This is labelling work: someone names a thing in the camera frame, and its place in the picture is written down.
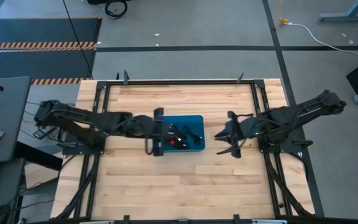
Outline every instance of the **black metal frame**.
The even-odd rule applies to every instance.
[[[100,99],[100,94],[101,94],[101,90],[104,88],[105,89],[105,93],[104,93],[104,100],[103,100],[103,107],[102,107],[102,113],[107,111],[107,107],[108,107],[108,101],[109,101],[109,92],[110,92],[110,88],[112,86],[117,86],[117,85],[238,85],[238,84],[245,84],[245,85],[250,85],[251,87],[251,91],[252,91],[252,98],[254,101],[254,106],[255,106],[255,111],[256,111],[256,115],[260,115],[261,114],[261,109],[260,109],[260,105],[259,105],[259,101],[258,101],[258,95],[257,95],[257,88],[260,88],[260,92],[262,95],[262,101],[264,104],[264,110],[269,110],[269,102],[267,100],[267,94],[266,94],[266,89],[265,89],[265,85],[264,85],[264,80],[144,80],[144,81],[136,81],[136,80],[128,80],[127,78],[125,78],[124,81],[122,80],[115,80],[115,81],[98,81],[97,85],[96,85],[96,93],[95,93],[95,98],[94,98],[94,104],[93,104],[93,111],[97,111],[98,110],[98,105],[99,105],[99,99]],[[261,139],[259,139],[259,147],[260,147],[260,151],[261,153],[264,155],[264,160],[265,160],[265,165],[266,165],[266,170],[267,170],[267,177],[268,177],[268,184],[269,184],[269,188],[270,188],[270,194],[271,194],[271,198],[272,198],[272,206],[273,206],[273,211],[275,214],[275,218],[276,219],[281,219],[281,220],[291,220],[293,221],[292,218],[292,211],[291,211],[291,205],[293,205],[294,209],[300,213],[300,215],[307,215],[307,211],[303,210],[302,207],[300,207],[301,209],[296,208],[297,204],[300,205],[297,201],[296,198],[291,194],[291,192],[287,189],[286,185],[285,185],[285,178],[284,178],[284,173],[283,173],[283,167],[282,167],[282,162],[281,162],[281,158],[279,153],[280,152],[276,152],[274,154],[274,158],[275,158],[275,163],[276,163],[276,167],[277,167],[277,171],[273,168],[273,164],[270,158],[270,153],[269,150],[266,149],[266,146],[264,144],[261,144]],[[82,183],[84,182],[84,179],[86,177],[86,173],[88,170],[88,165],[89,165],[89,159],[90,157],[88,155],[84,156],[84,161],[83,161],[83,166],[82,166],[82,170],[81,170],[81,176],[80,176],[80,184],[79,186],[82,185]],[[96,155],[94,157],[94,163],[96,163],[96,167],[98,167],[99,165],[99,160],[100,160],[100,155]],[[82,221],[89,221],[91,220],[91,215],[92,215],[92,209],[93,209],[93,199],[94,199],[94,194],[95,194],[95,188],[96,188],[96,179],[97,179],[97,171],[96,171],[96,175],[93,177],[93,180],[90,183],[90,189],[89,189],[89,195],[88,195],[88,204],[87,204],[87,208],[86,208],[86,216],[85,217],[80,217],[80,210],[81,210],[81,201],[79,200],[78,204],[75,207],[75,211],[74,211],[74,217],[73,218],[69,218],[69,219],[63,219],[63,220],[51,220],[54,223],[75,223],[75,221],[73,219],[77,219],[77,220],[82,220]],[[281,215],[280,214],[280,206],[278,204],[278,198],[277,198],[277,192],[276,192],[276,188],[275,188],[275,184],[277,184],[282,193],[283,193],[283,205],[285,207],[285,211],[286,211],[286,215]],[[308,223],[311,221],[314,221],[312,219],[315,219],[315,217],[299,217],[296,219],[295,223]],[[319,217],[318,221],[323,220],[324,221],[324,217]],[[181,223],[235,223],[235,224],[240,224],[240,223],[252,223],[254,220],[251,219],[240,219],[239,215],[234,214],[233,219],[227,219],[227,220],[131,220],[131,223],[166,223],[166,224],[181,224]],[[358,220],[343,220],[343,219],[330,219],[331,222],[344,222],[344,223],[357,223]],[[114,223],[123,223],[123,224],[129,224],[129,216],[126,215],[123,217],[123,220],[114,220]]]

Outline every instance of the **wooden table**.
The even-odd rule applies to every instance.
[[[81,82],[78,108],[92,110],[96,82]],[[279,79],[265,79],[265,85],[271,108],[286,105]],[[153,116],[158,107],[165,109],[165,115],[202,115],[205,150],[154,157],[145,154],[143,139],[108,137],[99,165],[92,220],[122,220],[124,215],[130,215],[131,220],[232,219],[234,214],[241,218],[274,217],[257,140],[247,140],[241,159],[230,153],[216,155],[229,146],[213,139],[228,121],[227,111],[255,113],[249,86],[129,85],[110,90],[108,111]],[[303,164],[288,154],[281,158],[288,188],[313,213]],[[62,170],[51,217],[58,215],[77,191],[82,162],[83,156],[76,156]],[[276,189],[282,202],[281,191]],[[82,215],[87,195],[85,192]]]

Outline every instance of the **blue tray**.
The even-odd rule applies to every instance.
[[[162,143],[164,152],[200,152],[205,149],[204,119],[201,115],[163,116],[163,120],[176,125],[180,131],[183,131],[184,125],[187,125],[194,134],[202,137],[201,144],[197,146],[193,138],[188,136],[186,142],[190,145],[189,149],[177,149]]]

